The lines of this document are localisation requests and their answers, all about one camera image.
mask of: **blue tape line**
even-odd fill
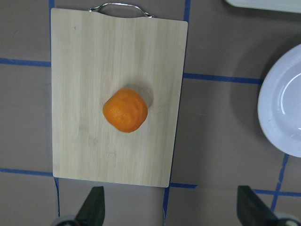
[[[51,9],[54,7],[55,7],[55,0],[48,0],[50,56],[51,56]]]
[[[169,183],[170,187],[180,187],[180,188],[188,188],[188,189],[196,189],[197,185],[189,185],[189,184],[179,184],[179,183]]]
[[[270,195],[275,195],[275,194],[276,194],[275,191],[269,191],[269,190],[253,189],[253,191],[254,191],[256,194],[270,194]]]
[[[16,173],[16,174],[35,175],[35,176],[45,176],[45,177],[52,177],[53,176],[52,173],[31,171],[31,170],[22,170],[22,169],[0,168],[0,172],[2,172],[2,173]]]
[[[165,188],[164,191],[164,198],[163,198],[164,220],[166,219],[166,215],[167,215],[168,198],[169,198],[169,187]]]
[[[191,0],[185,1],[184,21],[187,21],[187,22],[189,22],[189,17],[190,17],[190,3],[191,3]]]
[[[279,192],[279,196],[292,196],[292,197],[301,197],[301,193],[298,192]]]
[[[0,58],[0,64],[51,67],[51,62],[49,61],[15,60],[7,58]]]
[[[209,81],[224,81],[224,82],[246,83],[246,84],[258,84],[258,85],[261,85],[263,83],[262,79],[249,79],[249,78],[217,76],[217,75],[208,75],[208,74],[184,73],[183,78],[185,78],[185,79],[209,80]]]
[[[57,195],[57,215],[60,217],[61,211],[60,211],[60,190],[58,185],[58,178],[53,177],[55,180],[55,187],[56,187],[56,195]]]
[[[271,205],[271,211],[275,211],[275,207],[277,205],[277,200],[278,200],[278,196],[280,195],[280,189],[281,189],[281,185],[282,185],[282,181],[283,181],[285,167],[286,167],[286,164],[287,164],[287,161],[288,161],[288,157],[289,157],[289,155],[285,154],[284,158],[283,158],[283,161],[282,161],[282,167],[281,167],[281,170],[280,170],[280,173],[279,173],[278,183],[277,183],[277,186],[276,186],[276,193],[274,195],[273,202],[272,202],[272,205]]]

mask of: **wooden cutting board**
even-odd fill
[[[169,183],[188,24],[51,10],[53,174],[122,184]],[[102,113],[120,88],[148,104],[123,133]]]

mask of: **white object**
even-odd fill
[[[226,0],[236,7],[301,13],[300,0]]]
[[[301,45],[285,53],[266,76],[259,93],[258,117],[275,147],[301,157]]]
[[[291,214],[282,213],[282,212],[274,212],[274,214],[278,219],[287,219],[285,222],[286,226],[298,226],[296,222],[300,222],[300,220],[297,217]]]

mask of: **metal handle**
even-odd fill
[[[117,3],[117,2],[108,2],[108,3],[104,3],[103,5],[100,5],[100,6],[96,6],[94,8],[91,8],[89,9],[89,12],[100,12],[100,10],[105,7],[105,6],[108,6],[108,5],[116,5],[116,6],[129,6],[129,7],[134,7],[136,9],[138,9],[145,17],[148,17],[148,18],[153,18],[154,16],[143,11],[140,7],[138,6],[135,6],[135,5],[130,5],[130,4],[126,4],[126,3]]]

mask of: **bamboo cutting board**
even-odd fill
[[[55,177],[168,186],[186,36],[184,21],[51,10]],[[149,106],[132,133],[102,114],[124,87]]]

